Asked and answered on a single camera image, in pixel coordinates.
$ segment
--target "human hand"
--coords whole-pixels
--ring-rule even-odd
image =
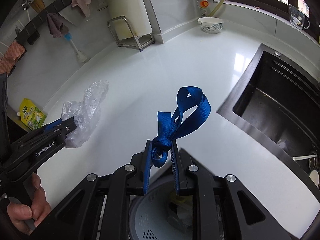
[[[40,177],[32,174],[32,185],[35,189],[31,208],[27,205],[16,204],[10,202],[7,207],[7,212],[12,224],[22,233],[30,235],[32,233],[31,228],[24,222],[33,218],[35,220],[35,227],[37,227],[44,218],[50,213],[50,204],[45,200],[44,189],[40,186]]]

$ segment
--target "mug handle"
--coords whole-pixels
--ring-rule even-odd
[[[305,17],[305,19],[308,21],[309,25],[308,25],[308,27],[305,27],[305,26],[302,26],[302,27],[306,30],[306,29],[310,28],[310,21],[309,21],[309,19],[307,17]]]

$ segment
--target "yellow hose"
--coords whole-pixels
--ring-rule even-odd
[[[218,5],[213,9],[213,11],[208,15],[208,17],[212,17],[219,10],[224,1],[225,0],[220,0]]]

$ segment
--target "white dish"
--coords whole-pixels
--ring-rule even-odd
[[[199,18],[198,24],[206,33],[219,33],[223,28],[223,20],[214,17]]]
[[[319,186],[319,173],[316,170],[313,170],[310,172],[309,174],[310,179],[312,179],[312,181],[314,182],[314,184],[316,184],[316,186]]]

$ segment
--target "glass mug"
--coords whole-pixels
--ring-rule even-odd
[[[302,30],[302,29],[306,30],[306,29],[310,28],[310,21],[303,12],[299,11],[297,8],[295,8],[291,4],[289,4],[289,9],[290,9],[289,10],[290,11],[290,23],[293,26],[295,26],[299,30]],[[308,27],[304,26],[305,20],[307,20],[309,23]]]

